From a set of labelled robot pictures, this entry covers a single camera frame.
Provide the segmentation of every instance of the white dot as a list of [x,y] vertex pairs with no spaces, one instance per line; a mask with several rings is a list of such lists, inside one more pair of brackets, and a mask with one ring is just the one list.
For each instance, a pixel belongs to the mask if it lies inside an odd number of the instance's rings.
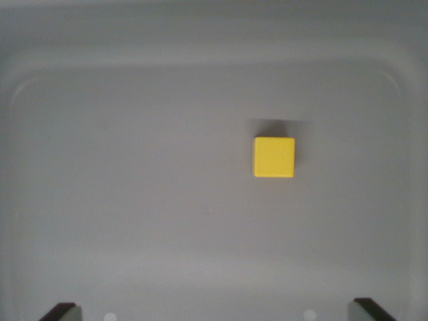
[[114,313],[107,313],[104,316],[104,321],[118,321],[118,317]]
[[303,317],[305,318],[305,321],[314,321],[316,319],[316,312],[313,311],[313,309],[307,309],[303,312]]

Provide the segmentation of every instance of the yellow cube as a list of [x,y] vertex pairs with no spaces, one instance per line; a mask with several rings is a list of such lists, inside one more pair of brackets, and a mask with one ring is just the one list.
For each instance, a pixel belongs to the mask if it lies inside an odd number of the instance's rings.
[[256,137],[253,141],[255,177],[294,176],[294,138]]

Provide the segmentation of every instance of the cube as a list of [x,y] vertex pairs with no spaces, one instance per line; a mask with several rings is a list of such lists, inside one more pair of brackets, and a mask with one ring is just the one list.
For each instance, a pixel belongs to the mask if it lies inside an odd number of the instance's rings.
[[253,141],[255,177],[294,176],[294,138],[256,137]]

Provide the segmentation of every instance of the block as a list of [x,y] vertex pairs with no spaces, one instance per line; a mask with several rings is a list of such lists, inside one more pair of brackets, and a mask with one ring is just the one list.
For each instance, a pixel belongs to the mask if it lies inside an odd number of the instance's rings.
[[256,137],[253,141],[255,177],[294,176],[294,138]]

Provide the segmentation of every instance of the hole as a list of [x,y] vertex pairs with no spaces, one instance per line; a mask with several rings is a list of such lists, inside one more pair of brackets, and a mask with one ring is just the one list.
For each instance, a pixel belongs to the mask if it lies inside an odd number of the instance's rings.
[[303,312],[303,317],[305,321],[315,321],[316,312],[313,311],[313,309],[307,309],[305,312]]
[[118,317],[114,313],[107,313],[104,316],[104,321],[118,321]]

